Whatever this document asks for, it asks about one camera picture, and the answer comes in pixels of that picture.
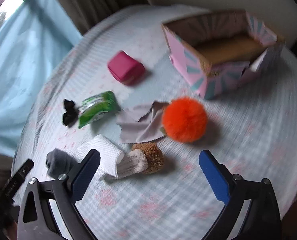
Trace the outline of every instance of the metal screw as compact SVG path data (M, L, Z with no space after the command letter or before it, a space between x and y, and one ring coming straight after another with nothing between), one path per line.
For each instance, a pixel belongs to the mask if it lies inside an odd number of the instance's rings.
M269 179L263 179L263 182L264 182L264 184L266 184L266 185L270 185L271 184L271 181L269 180Z
M242 176L239 175L239 174L233 174L233 179L234 180L241 180L242 179Z
M34 184L36 182L36 178L30 178L29 183Z
M67 177L66 174L61 174L61 175L59 175L59 180L65 180L66 177Z

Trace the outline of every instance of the green plastic package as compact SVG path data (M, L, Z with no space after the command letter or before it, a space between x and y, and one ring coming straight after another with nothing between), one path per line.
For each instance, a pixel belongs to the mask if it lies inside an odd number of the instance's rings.
M101 119L106 113L116 111L118 108L112 91L106 91L83 100L82 106L79 108L79 128Z

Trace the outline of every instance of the orange pom-pom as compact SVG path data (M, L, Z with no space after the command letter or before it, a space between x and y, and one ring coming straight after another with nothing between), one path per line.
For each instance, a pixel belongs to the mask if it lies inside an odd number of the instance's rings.
M167 136L178 142L194 142L205 134L207 115L202 104L191 98L173 100L164 111Z

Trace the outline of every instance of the light blue curtain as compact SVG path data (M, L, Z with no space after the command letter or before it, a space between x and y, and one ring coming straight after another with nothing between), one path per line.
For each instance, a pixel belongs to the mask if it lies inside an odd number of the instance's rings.
M81 38L57 0L25 0L3 24L0 29L1 154L14 155L39 90Z

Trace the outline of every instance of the cardboard box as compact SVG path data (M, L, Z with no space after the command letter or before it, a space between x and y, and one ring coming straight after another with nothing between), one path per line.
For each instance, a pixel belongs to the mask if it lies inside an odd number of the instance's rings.
M284 44L245 10L192 15L162 28L174 67L205 99L259 77Z

